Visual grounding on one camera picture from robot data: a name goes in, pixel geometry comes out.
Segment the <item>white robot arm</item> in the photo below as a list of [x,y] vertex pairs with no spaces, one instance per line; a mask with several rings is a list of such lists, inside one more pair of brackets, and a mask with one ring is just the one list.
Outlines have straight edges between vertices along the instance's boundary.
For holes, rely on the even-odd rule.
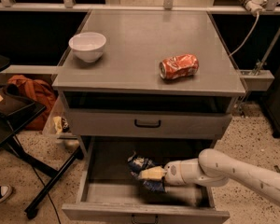
[[280,173],[238,161],[213,148],[204,149],[195,159],[170,161],[163,167],[143,170],[139,178],[172,186],[205,187],[221,187],[232,179],[280,207]]

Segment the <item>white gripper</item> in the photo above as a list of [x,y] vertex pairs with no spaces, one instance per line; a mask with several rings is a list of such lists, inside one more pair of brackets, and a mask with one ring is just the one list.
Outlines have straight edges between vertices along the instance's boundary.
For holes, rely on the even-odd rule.
[[160,181],[164,178],[169,185],[174,186],[186,186],[191,183],[205,185],[208,181],[198,159],[170,161],[164,166],[164,169],[156,166],[143,170],[140,172],[139,178],[153,181]]

